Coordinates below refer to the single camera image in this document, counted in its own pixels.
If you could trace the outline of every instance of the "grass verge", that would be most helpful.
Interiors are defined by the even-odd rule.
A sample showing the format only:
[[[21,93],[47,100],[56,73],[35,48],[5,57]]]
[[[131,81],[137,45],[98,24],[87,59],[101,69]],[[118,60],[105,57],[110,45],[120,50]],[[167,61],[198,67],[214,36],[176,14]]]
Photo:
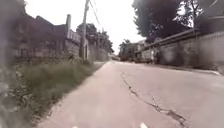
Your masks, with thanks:
[[[88,62],[20,66],[10,92],[25,120],[37,121],[46,116],[51,107],[100,66]]]

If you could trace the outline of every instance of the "concrete wall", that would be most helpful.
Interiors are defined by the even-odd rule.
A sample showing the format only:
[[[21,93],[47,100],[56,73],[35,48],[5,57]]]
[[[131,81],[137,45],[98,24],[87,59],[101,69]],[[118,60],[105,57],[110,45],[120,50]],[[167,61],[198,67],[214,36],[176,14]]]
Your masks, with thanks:
[[[182,61],[179,62],[179,65],[185,66],[191,66],[192,63],[198,63],[205,67],[223,65],[224,32],[179,41],[161,46],[159,49],[163,64],[172,64],[178,60]],[[192,62],[192,59],[196,59],[194,58],[196,56],[198,56],[198,62]]]

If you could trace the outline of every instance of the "building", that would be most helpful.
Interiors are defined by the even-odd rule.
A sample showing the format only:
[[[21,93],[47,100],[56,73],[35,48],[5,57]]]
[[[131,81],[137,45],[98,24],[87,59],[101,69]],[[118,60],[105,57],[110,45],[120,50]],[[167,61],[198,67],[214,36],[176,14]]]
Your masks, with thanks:
[[[53,25],[44,18],[23,15],[17,25],[12,49],[16,61],[59,60],[79,57],[81,37],[66,23]]]

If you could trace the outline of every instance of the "curb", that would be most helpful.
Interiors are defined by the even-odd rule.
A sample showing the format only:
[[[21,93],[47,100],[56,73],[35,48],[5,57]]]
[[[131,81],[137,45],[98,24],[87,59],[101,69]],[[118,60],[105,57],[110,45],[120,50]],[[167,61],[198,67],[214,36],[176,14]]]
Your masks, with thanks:
[[[144,65],[146,65],[146,66],[154,66],[154,67],[158,67],[158,68],[166,68],[166,69],[182,70],[182,71],[188,71],[188,72],[196,72],[196,73],[203,73],[203,74],[222,76],[222,74],[220,74],[218,71],[215,71],[215,70],[198,70],[198,69],[191,69],[191,68],[165,66],[165,65],[152,65],[152,64],[144,64]]]

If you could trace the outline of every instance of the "road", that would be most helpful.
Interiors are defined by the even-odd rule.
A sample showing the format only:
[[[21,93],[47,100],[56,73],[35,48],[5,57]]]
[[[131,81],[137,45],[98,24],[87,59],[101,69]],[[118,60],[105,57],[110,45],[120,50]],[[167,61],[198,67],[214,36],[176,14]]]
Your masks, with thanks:
[[[224,77],[108,62],[39,128],[223,128]]]

